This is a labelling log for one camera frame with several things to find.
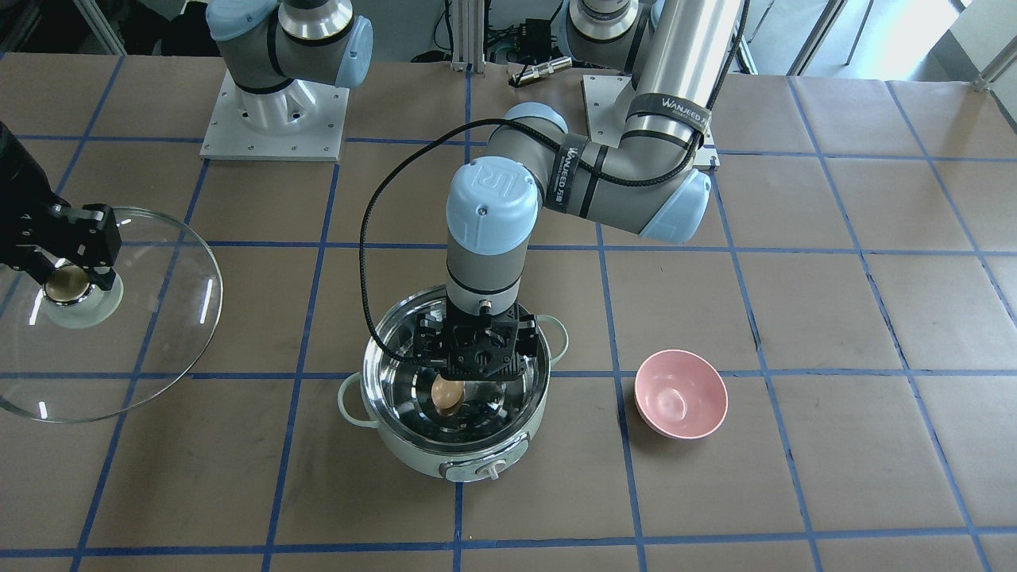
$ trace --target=pot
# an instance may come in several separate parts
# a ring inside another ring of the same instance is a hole
[[[444,286],[418,292],[390,309],[377,325],[388,347],[406,354],[412,348],[419,312],[444,317]],[[551,358],[538,328],[537,355],[527,359],[524,375],[512,382],[468,381],[462,404],[450,412],[436,407],[430,389],[438,379],[432,367],[396,361],[368,340],[364,366],[339,390],[339,408],[349,422],[374,428],[390,451],[410,467],[456,482],[496,479],[526,453],[544,415],[551,365],[567,350],[567,333],[556,319],[538,317],[561,328],[564,349]],[[346,391],[360,385],[370,417],[357,419],[344,404]]]

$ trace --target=glass lid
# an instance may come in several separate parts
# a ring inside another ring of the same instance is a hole
[[[46,288],[0,265],[0,407],[49,422],[112,417],[166,391],[208,346],[223,301],[208,245],[166,215],[114,212],[109,291],[61,260]]]

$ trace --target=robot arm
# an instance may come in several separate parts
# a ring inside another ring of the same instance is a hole
[[[593,144],[570,133],[551,108],[521,104],[505,119],[539,131],[558,151],[502,126],[485,156],[456,173],[445,212],[448,310],[443,324],[428,324],[429,336],[441,340],[432,349],[450,356],[444,379],[511,377],[508,368],[497,369],[499,355],[491,346],[507,347],[500,355],[505,364],[515,361],[508,353],[533,355],[526,347],[533,317],[520,316],[516,300],[541,207],[666,242],[692,237],[710,181],[685,166],[709,124],[739,4],[570,2],[563,20],[570,47],[589,52],[583,56],[588,61],[601,57],[634,73],[633,88],[615,103],[624,121],[621,140],[616,148]],[[651,19],[655,30],[647,25]],[[581,161],[592,169],[581,169]],[[427,348],[415,347],[418,356],[434,353],[421,349]]]
[[[110,290],[120,251],[113,209],[71,208],[50,189],[39,164],[0,123],[0,264],[23,271],[55,293],[68,271],[58,272],[44,251],[73,265],[68,268],[83,270],[88,283]]]
[[[356,88],[367,75],[373,28],[350,0],[217,0],[205,14],[233,80],[249,94],[294,79]]]

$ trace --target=pink bowl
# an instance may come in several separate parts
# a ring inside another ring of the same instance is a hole
[[[727,416],[727,388],[707,360],[680,349],[646,358],[636,373],[636,407],[657,433],[700,439]]]

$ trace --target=metal mounting plate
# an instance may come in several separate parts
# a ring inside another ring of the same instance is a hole
[[[614,101],[629,85],[627,77],[613,75],[584,75],[583,101],[586,104],[586,125],[594,142],[618,147],[624,124],[615,120]],[[713,142],[713,131],[707,128],[706,140],[696,152],[693,166],[701,171],[720,166],[720,155]]]
[[[307,83],[317,109],[315,123],[295,133],[265,134],[252,130],[237,111],[237,87],[226,72],[219,90],[201,157],[232,161],[338,161],[350,91],[321,83]]]

